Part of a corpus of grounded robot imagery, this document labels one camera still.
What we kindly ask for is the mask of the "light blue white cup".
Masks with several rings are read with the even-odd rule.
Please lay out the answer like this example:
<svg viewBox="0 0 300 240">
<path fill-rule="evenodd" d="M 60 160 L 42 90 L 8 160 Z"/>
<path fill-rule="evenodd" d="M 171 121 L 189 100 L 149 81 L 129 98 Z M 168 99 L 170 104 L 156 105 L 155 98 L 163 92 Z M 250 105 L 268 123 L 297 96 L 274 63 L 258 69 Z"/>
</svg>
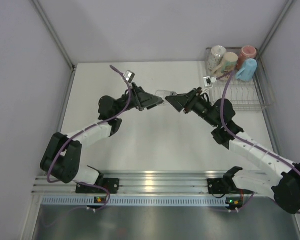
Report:
<svg viewBox="0 0 300 240">
<path fill-rule="evenodd" d="M 248 58 L 242 64 L 240 70 L 236 73 L 235 78 L 244 82 L 252 80 L 255 71 L 257 70 L 258 63 L 253 58 Z"/>
</svg>

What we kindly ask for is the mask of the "clear glass cup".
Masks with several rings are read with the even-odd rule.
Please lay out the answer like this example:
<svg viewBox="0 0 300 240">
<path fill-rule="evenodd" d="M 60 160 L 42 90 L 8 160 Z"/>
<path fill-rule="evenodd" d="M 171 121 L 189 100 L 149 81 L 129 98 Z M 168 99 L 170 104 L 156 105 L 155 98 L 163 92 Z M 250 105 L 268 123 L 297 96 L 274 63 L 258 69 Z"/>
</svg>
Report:
<svg viewBox="0 0 300 240">
<path fill-rule="evenodd" d="M 169 91 L 169 90 L 157 90 L 155 92 L 155 95 L 165 100 L 166 97 L 175 96 L 177 95 L 177 93 L 175 91 Z"/>
</svg>

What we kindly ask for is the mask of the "white mug orange inside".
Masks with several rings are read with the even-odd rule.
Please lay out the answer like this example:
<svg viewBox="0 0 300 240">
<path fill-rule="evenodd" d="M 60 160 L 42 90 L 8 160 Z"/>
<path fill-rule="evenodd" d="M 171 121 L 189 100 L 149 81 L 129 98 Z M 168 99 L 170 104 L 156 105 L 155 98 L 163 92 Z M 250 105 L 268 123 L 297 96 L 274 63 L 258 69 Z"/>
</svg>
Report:
<svg viewBox="0 0 300 240">
<path fill-rule="evenodd" d="M 227 49 L 221 45 L 216 45 L 212 47 L 207 59 L 208 69 L 212 71 L 215 67 L 217 67 L 221 63 L 226 53 Z"/>
</svg>

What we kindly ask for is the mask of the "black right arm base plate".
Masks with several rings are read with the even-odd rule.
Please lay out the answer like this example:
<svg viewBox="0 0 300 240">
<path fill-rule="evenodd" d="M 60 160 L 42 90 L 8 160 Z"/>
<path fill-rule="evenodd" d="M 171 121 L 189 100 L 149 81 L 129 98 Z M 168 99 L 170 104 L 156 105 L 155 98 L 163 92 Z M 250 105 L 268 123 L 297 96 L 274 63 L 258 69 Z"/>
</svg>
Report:
<svg viewBox="0 0 300 240">
<path fill-rule="evenodd" d="M 221 199 L 228 194 L 237 194 L 238 189 L 231 182 L 223 178 L 207 179 L 208 193 L 217 199 Z"/>
</svg>

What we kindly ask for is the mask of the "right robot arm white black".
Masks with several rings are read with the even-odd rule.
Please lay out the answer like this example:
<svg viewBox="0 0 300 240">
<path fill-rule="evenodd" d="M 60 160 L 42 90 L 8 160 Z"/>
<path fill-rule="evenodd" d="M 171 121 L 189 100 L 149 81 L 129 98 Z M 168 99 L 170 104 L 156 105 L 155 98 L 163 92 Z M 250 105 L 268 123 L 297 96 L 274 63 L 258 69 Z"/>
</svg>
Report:
<svg viewBox="0 0 300 240">
<path fill-rule="evenodd" d="M 172 93 L 165 100 L 178 112 L 193 112 L 213 126 L 211 134 L 219 145 L 244 157 L 265 174 L 259 177 L 242 167 L 233 167 L 223 176 L 226 191 L 258 193 L 275 201 L 285 212 L 300 214 L 300 162 L 288 160 L 253 140 L 232 120 L 236 112 L 228 99 L 211 104 L 199 87 L 184 94 Z"/>
</svg>

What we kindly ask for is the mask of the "pink patterned mug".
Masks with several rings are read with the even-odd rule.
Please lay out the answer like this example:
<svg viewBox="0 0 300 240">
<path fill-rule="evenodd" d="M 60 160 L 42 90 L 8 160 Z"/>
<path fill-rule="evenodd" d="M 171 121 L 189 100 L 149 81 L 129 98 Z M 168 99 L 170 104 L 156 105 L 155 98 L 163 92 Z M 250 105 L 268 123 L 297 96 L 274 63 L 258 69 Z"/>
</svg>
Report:
<svg viewBox="0 0 300 240">
<path fill-rule="evenodd" d="M 240 70 L 245 60 L 254 59 L 256 55 L 257 55 L 257 49 L 255 47 L 251 45 L 243 46 L 238 56 L 236 69 Z"/>
</svg>

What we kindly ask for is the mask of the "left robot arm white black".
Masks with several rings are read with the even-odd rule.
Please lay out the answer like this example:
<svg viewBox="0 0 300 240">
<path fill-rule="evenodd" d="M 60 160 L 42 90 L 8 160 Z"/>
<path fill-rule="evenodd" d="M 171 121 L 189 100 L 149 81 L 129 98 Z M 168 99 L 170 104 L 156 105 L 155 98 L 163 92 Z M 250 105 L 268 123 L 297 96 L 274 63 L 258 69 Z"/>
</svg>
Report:
<svg viewBox="0 0 300 240">
<path fill-rule="evenodd" d="M 84 183 L 93 193 L 104 188 L 101 172 L 91 166 L 81 164 L 84 149 L 100 140 L 115 135 L 122 124 L 121 114 L 137 109 L 149 110 L 163 104 L 164 100 L 145 92 L 135 83 L 129 86 L 121 98 L 103 96 L 98 102 L 99 118 L 96 122 L 72 133 L 55 133 L 47 146 L 40 163 L 46 172 L 49 183 L 70 182 Z"/>
</svg>

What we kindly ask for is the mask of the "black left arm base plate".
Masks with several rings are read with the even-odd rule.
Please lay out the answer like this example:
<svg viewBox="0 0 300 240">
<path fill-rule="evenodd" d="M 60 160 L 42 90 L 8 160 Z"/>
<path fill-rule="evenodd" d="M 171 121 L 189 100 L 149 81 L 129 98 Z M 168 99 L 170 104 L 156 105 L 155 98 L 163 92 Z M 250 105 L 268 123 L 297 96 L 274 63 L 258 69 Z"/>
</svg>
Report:
<svg viewBox="0 0 300 240">
<path fill-rule="evenodd" d="M 99 180 L 96 183 L 96 185 L 106 189 L 110 194 L 116 194 L 120 187 L 120 179 L 104 177 L 101 180 Z M 103 189 L 77 184 L 75 193 L 76 194 L 105 194 L 106 192 Z"/>
</svg>

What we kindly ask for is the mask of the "beige tall patterned mug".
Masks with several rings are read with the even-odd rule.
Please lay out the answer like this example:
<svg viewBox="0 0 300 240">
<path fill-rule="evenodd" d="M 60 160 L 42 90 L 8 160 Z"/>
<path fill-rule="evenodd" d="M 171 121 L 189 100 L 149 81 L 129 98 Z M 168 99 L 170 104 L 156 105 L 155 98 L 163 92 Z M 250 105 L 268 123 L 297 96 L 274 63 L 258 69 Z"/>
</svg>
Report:
<svg viewBox="0 0 300 240">
<path fill-rule="evenodd" d="M 220 64 L 211 71 L 211 75 L 221 81 L 227 81 L 231 72 L 235 69 L 238 59 L 239 57 L 236 53 L 227 52 Z"/>
</svg>

